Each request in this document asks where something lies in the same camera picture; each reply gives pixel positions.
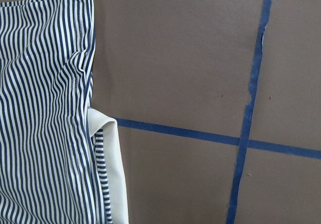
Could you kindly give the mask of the navy white striped polo shirt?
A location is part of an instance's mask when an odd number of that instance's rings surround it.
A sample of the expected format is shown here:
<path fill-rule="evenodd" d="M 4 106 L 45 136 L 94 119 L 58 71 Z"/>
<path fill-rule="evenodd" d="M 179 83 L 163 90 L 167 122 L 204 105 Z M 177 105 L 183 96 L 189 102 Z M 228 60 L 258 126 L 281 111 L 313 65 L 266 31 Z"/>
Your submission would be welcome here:
<path fill-rule="evenodd" d="M 1 3 L 1 223 L 129 222 L 94 54 L 93 0 Z"/>

